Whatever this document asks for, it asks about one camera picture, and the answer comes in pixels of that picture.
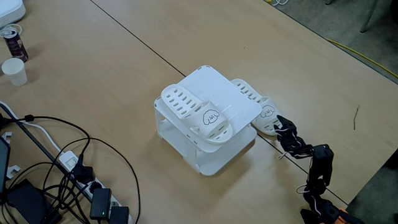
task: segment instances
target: cloud logo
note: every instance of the cloud logo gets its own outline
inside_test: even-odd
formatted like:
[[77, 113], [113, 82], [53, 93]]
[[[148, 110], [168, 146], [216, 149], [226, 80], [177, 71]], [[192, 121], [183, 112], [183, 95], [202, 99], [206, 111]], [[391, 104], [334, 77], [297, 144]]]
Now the cloud logo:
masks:
[[272, 116], [274, 114], [274, 112], [275, 112], [275, 108], [273, 108], [272, 106], [269, 106], [269, 105], [265, 105], [262, 107], [260, 116], [262, 118], [266, 118], [266, 117]]
[[211, 123], [216, 122], [219, 115], [220, 113], [215, 110], [206, 111], [205, 114], [203, 114], [203, 124], [209, 125]]

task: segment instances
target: gray floor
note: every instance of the gray floor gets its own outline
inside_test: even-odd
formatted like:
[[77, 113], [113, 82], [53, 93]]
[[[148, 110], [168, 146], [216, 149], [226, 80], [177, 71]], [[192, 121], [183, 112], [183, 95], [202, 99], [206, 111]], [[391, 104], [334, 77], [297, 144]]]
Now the gray floor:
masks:
[[[322, 37], [355, 49], [398, 74], [398, 24], [391, 19], [391, 0], [380, 0], [369, 29], [359, 32], [371, 3], [335, 0], [326, 5], [325, 0], [290, 0], [277, 8]], [[359, 59], [398, 84], [398, 78]]]
[[[290, 0], [277, 6], [299, 23], [327, 39], [333, 39], [368, 56], [398, 74], [398, 24], [391, 19], [391, 0], [380, 0], [365, 33], [359, 30], [372, 0]], [[368, 63], [398, 84], [398, 78]], [[390, 162], [398, 164], [398, 152]], [[398, 166], [382, 167], [347, 208], [366, 224], [393, 224], [398, 213]]]
[[347, 211], [366, 224], [395, 224], [398, 214], [398, 151], [365, 185]]

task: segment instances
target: power adapter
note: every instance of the power adapter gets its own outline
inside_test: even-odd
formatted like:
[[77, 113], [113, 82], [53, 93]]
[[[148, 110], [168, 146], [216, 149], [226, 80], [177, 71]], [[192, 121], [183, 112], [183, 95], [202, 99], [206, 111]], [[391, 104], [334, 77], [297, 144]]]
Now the power adapter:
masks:
[[111, 189], [94, 189], [93, 201], [91, 202], [90, 219], [108, 219], [109, 209], [111, 207], [111, 196]]
[[7, 199], [30, 224], [56, 224], [62, 219], [58, 212], [47, 214], [52, 205], [27, 179], [13, 186]]
[[111, 208], [111, 218], [109, 224], [128, 224], [129, 223], [129, 207], [113, 206]]

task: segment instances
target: yellow cable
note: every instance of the yellow cable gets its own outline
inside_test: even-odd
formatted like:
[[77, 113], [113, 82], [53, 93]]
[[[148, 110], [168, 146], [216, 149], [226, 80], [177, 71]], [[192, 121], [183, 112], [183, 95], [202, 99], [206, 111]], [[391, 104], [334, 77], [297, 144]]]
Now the yellow cable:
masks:
[[331, 42], [332, 44], [335, 44], [335, 45], [337, 45], [337, 46], [339, 46], [339, 47], [342, 47], [342, 48], [344, 48], [344, 49], [347, 49], [347, 50], [349, 50], [349, 51], [351, 51], [351, 52], [356, 53], [357, 55], [361, 56], [362, 58], [365, 58], [366, 60], [368, 60], [368, 61], [372, 62], [373, 64], [377, 65], [378, 67], [382, 68], [384, 71], [386, 71], [386, 72], [390, 73], [391, 75], [393, 75], [394, 77], [398, 78], [398, 75], [397, 75], [397, 74], [395, 74], [394, 72], [390, 71], [388, 68], [382, 66], [381, 64], [375, 62], [374, 60], [370, 59], [369, 57], [367, 57], [367, 56], [365, 56], [365, 55], [363, 55], [363, 54], [357, 52], [356, 50], [351, 49], [351, 48], [349, 48], [349, 47], [347, 47], [347, 46], [345, 46], [345, 45], [343, 45], [343, 44], [341, 44], [341, 43], [339, 43], [339, 42], [336, 42], [336, 41], [334, 41], [334, 40], [331, 40], [331, 39], [327, 39], [327, 41], [329, 41], [329, 42]]

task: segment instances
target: plug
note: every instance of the plug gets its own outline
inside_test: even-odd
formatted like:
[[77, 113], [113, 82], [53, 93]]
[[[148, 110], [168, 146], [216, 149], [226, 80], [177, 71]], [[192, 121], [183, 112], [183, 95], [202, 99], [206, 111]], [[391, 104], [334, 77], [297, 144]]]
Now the plug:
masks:
[[35, 119], [33, 115], [26, 115], [23, 119], [11, 119], [11, 118], [5, 118], [2, 116], [0, 113], [0, 130], [5, 127], [7, 124], [15, 123], [21, 120], [25, 120], [26, 122], [31, 122]]
[[83, 155], [80, 154], [77, 164], [72, 169], [72, 174], [77, 181], [87, 184], [95, 180], [94, 170], [92, 167], [83, 165]]
[[90, 185], [90, 192], [94, 193], [95, 189], [101, 189], [101, 188], [102, 188], [102, 185], [100, 183], [98, 183], [97, 181], [94, 181]]

